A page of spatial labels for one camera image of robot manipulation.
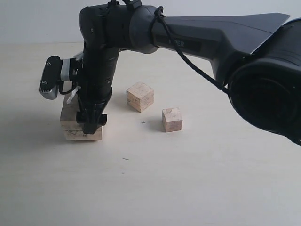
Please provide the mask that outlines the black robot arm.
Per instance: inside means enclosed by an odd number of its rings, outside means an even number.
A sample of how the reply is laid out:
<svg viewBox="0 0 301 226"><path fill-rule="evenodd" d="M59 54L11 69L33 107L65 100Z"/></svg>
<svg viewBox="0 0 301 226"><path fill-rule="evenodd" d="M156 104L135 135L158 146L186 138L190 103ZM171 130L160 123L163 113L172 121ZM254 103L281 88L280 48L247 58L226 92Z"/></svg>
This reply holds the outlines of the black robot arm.
<svg viewBox="0 0 301 226"><path fill-rule="evenodd" d="M77 122L93 134L121 51L175 51L224 92L248 123L301 143L301 20L282 13L165 16L163 7L128 1L88 6L79 14L84 39Z"/></svg>

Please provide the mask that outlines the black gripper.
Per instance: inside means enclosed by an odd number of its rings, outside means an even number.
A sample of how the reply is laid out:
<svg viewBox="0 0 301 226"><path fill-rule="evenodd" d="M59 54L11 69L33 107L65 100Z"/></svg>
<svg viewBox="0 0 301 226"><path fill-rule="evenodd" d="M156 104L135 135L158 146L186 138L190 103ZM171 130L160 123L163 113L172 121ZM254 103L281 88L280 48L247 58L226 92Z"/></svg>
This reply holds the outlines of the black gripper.
<svg viewBox="0 0 301 226"><path fill-rule="evenodd" d="M84 134L95 134L107 123L104 110L112 96L112 82L120 49L84 48L78 75L78 104L76 122Z"/></svg>

